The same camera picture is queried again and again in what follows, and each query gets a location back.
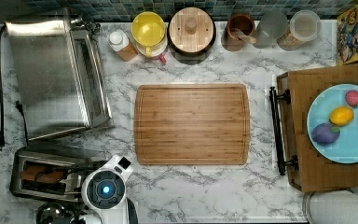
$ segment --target white container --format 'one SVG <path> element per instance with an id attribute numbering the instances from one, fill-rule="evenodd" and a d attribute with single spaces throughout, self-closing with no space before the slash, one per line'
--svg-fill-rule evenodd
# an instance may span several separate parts
<path id="1" fill-rule="evenodd" d="M 298 11 L 290 20 L 289 30 L 278 39 L 278 45 L 284 50 L 295 50 L 318 36 L 321 20 L 309 10 Z"/>
<path id="2" fill-rule="evenodd" d="M 255 28 L 252 34 L 257 39 L 254 47 L 263 49 L 277 43 L 277 39 L 287 32 L 288 20 L 278 10 L 267 12 Z"/>
<path id="3" fill-rule="evenodd" d="M 126 62 L 138 55 L 138 50 L 122 30 L 112 32 L 109 36 L 109 45 Z"/>

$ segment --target blue plate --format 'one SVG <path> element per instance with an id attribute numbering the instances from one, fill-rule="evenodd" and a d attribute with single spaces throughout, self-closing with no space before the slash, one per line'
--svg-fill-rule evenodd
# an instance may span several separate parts
<path id="1" fill-rule="evenodd" d="M 353 109 L 353 120 L 342 127 L 338 140 L 333 144 L 320 145 L 312 140 L 313 129 L 321 123 L 328 123 L 331 112 L 339 106 L 350 107 L 346 100 L 347 91 L 358 91 L 358 86 L 343 84 L 323 91 L 310 106 L 307 128 L 310 141 L 316 149 L 331 161 L 339 163 L 358 162 L 358 106 Z"/>

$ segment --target stainless steel toaster oven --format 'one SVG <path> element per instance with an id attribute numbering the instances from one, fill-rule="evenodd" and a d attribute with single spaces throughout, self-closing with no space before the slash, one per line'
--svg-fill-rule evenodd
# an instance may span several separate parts
<path id="1" fill-rule="evenodd" d="M 110 120 L 97 41 L 100 25 L 70 8 L 6 22 L 28 137 L 45 140 Z"/>

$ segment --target bottle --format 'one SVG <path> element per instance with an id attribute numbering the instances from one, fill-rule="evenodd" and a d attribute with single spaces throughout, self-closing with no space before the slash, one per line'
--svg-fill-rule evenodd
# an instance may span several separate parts
<path id="1" fill-rule="evenodd" d="M 138 50 L 122 30 L 116 30 L 110 34 L 109 45 L 126 62 L 138 55 Z"/>

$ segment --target wooden cutting board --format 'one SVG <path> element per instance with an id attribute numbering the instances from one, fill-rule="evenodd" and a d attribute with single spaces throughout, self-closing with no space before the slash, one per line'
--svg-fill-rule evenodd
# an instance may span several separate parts
<path id="1" fill-rule="evenodd" d="M 244 164 L 249 104 L 241 84 L 145 85 L 135 102 L 141 164 Z"/>

